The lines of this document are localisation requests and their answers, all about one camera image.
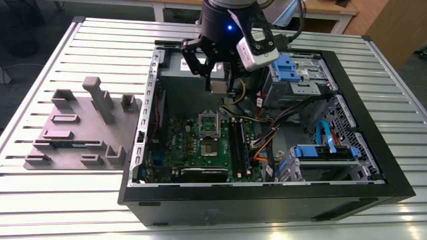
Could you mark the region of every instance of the floor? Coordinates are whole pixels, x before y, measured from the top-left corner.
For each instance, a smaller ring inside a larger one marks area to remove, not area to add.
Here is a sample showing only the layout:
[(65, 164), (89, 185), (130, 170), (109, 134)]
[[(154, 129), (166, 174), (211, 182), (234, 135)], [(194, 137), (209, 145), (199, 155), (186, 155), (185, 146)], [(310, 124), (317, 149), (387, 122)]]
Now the floor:
[[(53, 1), (39, 0), (38, 4), (46, 18), (46, 24), (33, 29), (41, 45), (39, 52), (29, 58), (17, 58), (0, 46), (0, 64), (5, 67), (15, 64), (43, 65), (75, 16), (141, 21), (155, 20), (155, 14), (150, 7), (67, 2), (66, 11), (58, 12)], [(0, 13), (6, 10), (7, 8), (0, 5)], [(199, 12), (167, 9), (165, 11), (165, 19), (167, 22), (194, 23), (199, 19)], [(0, 84), (0, 132), (7, 127), (41, 70), (42, 67), (37, 65), (21, 65), (6, 70), (7, 74), (14, 78), (14, 85), (6, 87)], [(420, 101), (427, 107), (427, 83), (425, 83), (427, 80), (427, 60), (421, 60), (418, 55), (414, 54), (398, 72)]]

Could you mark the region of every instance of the ram slot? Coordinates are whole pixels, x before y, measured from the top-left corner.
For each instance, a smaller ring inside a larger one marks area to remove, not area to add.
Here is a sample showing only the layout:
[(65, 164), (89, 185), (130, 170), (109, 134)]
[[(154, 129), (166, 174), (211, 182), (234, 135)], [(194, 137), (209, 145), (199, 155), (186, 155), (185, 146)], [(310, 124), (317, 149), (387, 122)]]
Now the ram slot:
[(229, 122), (229, 137), (231, 147), (231, 167), (233, 175), (237, 178), (246, 176), (247, 167), (243, 153), (242, 126), (239, 122)]
[(246, 166), (246, 172), (249, 173), (250, 169), (251, 169), (251, 165), (250, 165), (250, 151), (249, 151), (249, 142), (247, 142), (247, 136), (246, 136), (246, 124), (243, 122), (239, 123), (241, 124), (241, 136), (242, 136), (242, 152), (243, 152), (243, 158), (245, 158), (245, 166)]

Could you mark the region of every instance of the blue latch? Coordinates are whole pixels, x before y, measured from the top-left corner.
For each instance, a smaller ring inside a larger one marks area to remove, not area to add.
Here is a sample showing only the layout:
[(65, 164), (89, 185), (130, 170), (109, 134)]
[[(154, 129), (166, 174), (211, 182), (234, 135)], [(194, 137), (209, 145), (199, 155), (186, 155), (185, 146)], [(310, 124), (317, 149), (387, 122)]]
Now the blue latch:
[(287, 160), (287, 159), (285, 159), (285, 160), (283, 160), (283, 162), (281, 163), (279, 168), (278, 168), (278, 172), (281, 172), (281, 171), (282, 171), (282, 169), (285, 168), (285, 166), (287, 165), (287, 163), (289, 163), (289, 160)]
[(315, 146), (297, 146), (294, 148), (295, 156), (301, 157), (318, 157), (318, 150)]
[(354, 146), (350, 148), (350, 152), (353, 154), (353, 158), (357, 159), (359, 157), (359, 151), (358, 148), (355, 148)]
[(302, 80), (302, 77), (295, 71), (295, 63), (289, 55), (281, 55), (279, 59), (273, 63), (273, 66), (281, 82), (299, 82)]

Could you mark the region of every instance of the yellow wire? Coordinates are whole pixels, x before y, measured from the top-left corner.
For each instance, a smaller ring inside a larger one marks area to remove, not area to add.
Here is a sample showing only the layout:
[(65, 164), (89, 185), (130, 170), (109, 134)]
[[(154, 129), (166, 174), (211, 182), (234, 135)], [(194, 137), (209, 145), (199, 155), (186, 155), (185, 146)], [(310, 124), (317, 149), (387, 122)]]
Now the yellow wire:
[(246, 97), (246, 93), (247, 93), (247, 86), (246, 86), (246, 82), (242, 80), (241, 78), (241, 83), (242, 83), (242, 86), (243, 86), (243, 93), (242, 93), (242, 97), (234, 101), (233, 103), (227, 103), (227, 104), (222, 104), (221, 106), (222, 107), (229, 107), (231, 105), (235, 105), (238, 102), (241, 102), (241, 100)]

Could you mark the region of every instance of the aluminum table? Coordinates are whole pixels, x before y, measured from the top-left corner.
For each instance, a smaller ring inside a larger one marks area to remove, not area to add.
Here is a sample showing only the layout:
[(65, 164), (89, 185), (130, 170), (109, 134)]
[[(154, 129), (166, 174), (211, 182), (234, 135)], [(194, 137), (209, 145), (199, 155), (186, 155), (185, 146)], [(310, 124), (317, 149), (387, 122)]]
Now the aluminum table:
[(400, 204), (341, 221), (146, 227), (118, 205), (122, 171), (25, 169), (55, 90), (89, 97), (82, 82), (98, 75), (113, 97), (143, 98), (155, 40), (197, 38), (199, 31), (191, 24), (97, 18), (71, 24), (0, 137), (0, 238), (426, 239), (427, 114), (377, 46), (361, 36), (305, 33), (291, 47), (337, 52), (417, 192)]

